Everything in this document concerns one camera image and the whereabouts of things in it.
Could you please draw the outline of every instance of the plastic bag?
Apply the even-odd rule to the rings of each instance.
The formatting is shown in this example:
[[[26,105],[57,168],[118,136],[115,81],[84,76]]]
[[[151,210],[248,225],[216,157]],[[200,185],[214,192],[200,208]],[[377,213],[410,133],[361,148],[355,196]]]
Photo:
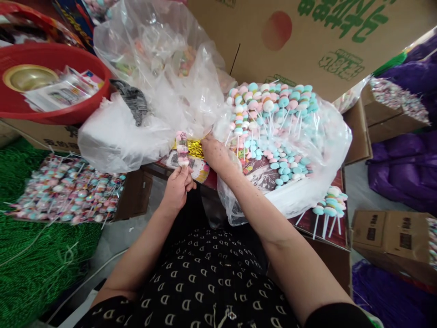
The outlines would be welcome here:
[[[369,82],[370,78],[371,75],[365,77],[332,103],[338,109],[340,114],[347,112],[349,109],[355,106],[358,99],[360,99],[361,91]]]
[[[106,99],[79,129],[82,156],[100,172],[135,171],[168,154],[174,131],[148,113],[142,126],[135,125],[131,110],[119,93]]]
[[[264,135],[270,134],[269,142],[272,144],[281,143],[281,147],[288,147],[296,155],[310,160],[313,172],[311,177],[306,176],[275,189],[275,180],[280,174],[277,169],[271,169],[265,157],[261,160],[249,159],[249,162],[243,165],[246,177],[287,218],[297,216],[314,207],[324,198],[352,142],[351,130],[336,108],[319,97],[317,104],[319,110],[307,116],[308,119],[301,121],[294,119],[289,127],[285,125],[289,133],[279,136],[270,134],[269,126],[264,132]],[[282,124],[282,121],[280,118],[273,117],[272,125],[275,126],[276,123]],[[218,135],[219,140],[227,139],[229,129],[224,128],[224,123],[220,122],[218,125],[214,133]],[[259,139],[263,140],[263,134],[260,132],[263,131],[264,126],[266,125],[261,126],[259,131],[254,133],[255,138],[259,132]],[[233,157],[234,161],[238,161],[235,154]],[[226,209],[230,225],[238,226],[247,223],[234,194],[220,178],[218,194]]]
[[[121,0],[94,30],[98,57],[142,90],[155,117],[200,139],[222,115],[235,80],[205,31],[181,3]]]

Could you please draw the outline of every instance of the red plastic tub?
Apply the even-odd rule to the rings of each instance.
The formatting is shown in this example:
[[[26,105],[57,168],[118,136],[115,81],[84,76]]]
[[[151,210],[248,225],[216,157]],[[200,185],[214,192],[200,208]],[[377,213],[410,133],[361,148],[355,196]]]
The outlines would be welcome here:
[[[78,72],[90,70],[105,81],[103,87],[91,98],[49,113],[35,112],[25,102],[25,97],[9,88],[4,82],[5,72],[17,65],[31,64],[63,71],[66,65]],[[58,43],[26,43],[0,48],[0,118],[14,118],[41,124],[72,125],[83,123],[99,108],[103,97],[109,98],[111,72],[91,53]]]

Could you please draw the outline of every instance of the person's left hand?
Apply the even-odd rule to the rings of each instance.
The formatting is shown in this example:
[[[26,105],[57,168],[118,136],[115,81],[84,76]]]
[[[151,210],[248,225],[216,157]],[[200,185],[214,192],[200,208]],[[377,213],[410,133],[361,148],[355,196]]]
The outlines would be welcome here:
[[[188,166],[179,166],[168,177],[167,187],[161,205],[164,209],[175,211],[176,215],[187,201],[187,192],[196,189],[196,182],[191,177],[193,169]]]

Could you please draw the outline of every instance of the person's right hand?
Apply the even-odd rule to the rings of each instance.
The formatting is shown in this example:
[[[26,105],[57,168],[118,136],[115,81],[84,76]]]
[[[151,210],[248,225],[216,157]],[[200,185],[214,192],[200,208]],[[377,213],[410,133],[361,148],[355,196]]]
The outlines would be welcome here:
[[[205,139],[201,140],[201,143],[205,161],[218,174],[236,169],[236,166],[229,157],[229,150],[211,134],[207,134]]]

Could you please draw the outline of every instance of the green shredded material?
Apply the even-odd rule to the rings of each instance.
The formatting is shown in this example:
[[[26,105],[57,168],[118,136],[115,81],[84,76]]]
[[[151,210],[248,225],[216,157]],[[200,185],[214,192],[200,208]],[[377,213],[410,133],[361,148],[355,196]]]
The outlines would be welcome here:
[[[3,202],[14,203],[21,196],[26,179],[47,155],[23,138],[0,149],[0,210],[10,210]],[[1,212],[0,327],[28,326],[84,277],[101,233],[97,223],[48,227],[15,221]]]
[[[388,71],[390,68],[393,68],[395,66],[402,64],[406,59],[407,59],[407,53],[403,51],[399,55],[394,56],[392,59],[390,59],[388,62],[386,62],[380,68],[378,68],[376,71],[374,71],[373,76],[375,76],[375,77],[380,76],[381,74]]]

